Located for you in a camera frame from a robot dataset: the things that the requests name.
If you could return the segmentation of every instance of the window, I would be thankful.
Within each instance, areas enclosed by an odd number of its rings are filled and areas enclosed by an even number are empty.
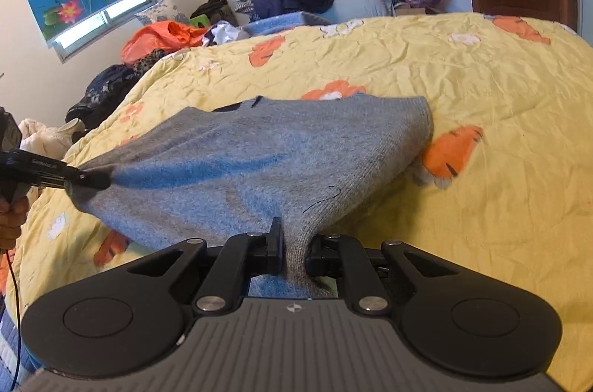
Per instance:
[[[54,48],[62,61],[87,44],[126,23],[133,15],[151,6],[155,0],[121,0],[104,11],[72,26],[54,40]]]

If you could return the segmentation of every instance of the gray sweater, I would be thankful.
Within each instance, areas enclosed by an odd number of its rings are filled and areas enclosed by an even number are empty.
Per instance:
[[[190,237],[221,245],[280,216],[286,272],[254,279],[250,293],[302,298],[322,293],[304,269],[312,236],[401,173],[431,134],[421,97],[186,108],[82,167],[108,171],[109,189],[68,192],[79,210],[153,249]]]

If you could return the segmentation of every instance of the hand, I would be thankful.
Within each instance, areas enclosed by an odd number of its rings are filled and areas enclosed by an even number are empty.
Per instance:
[[[28,211],[29,200],[26,196],[12,206],[0,197],[0,249],[12,250],[17,246],[21,225],[26,222]]]

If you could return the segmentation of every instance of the floral pillow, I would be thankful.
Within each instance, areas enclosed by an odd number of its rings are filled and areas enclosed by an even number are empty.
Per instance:
[[[144,25],[158,23],[158,21],[177,21],[177,23],[189,24],[189,18],[179,11],[172,0],[160,0],[154,6],[136,14],[138,20]]]

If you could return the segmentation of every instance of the orange bag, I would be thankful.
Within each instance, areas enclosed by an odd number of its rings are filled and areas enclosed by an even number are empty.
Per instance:
[[[155,49],[174,53],[185,47],[199,47],[210,28],[198,29],[175,21],[159,21],[140,29],[122,49],[122,62],[133,66]]]

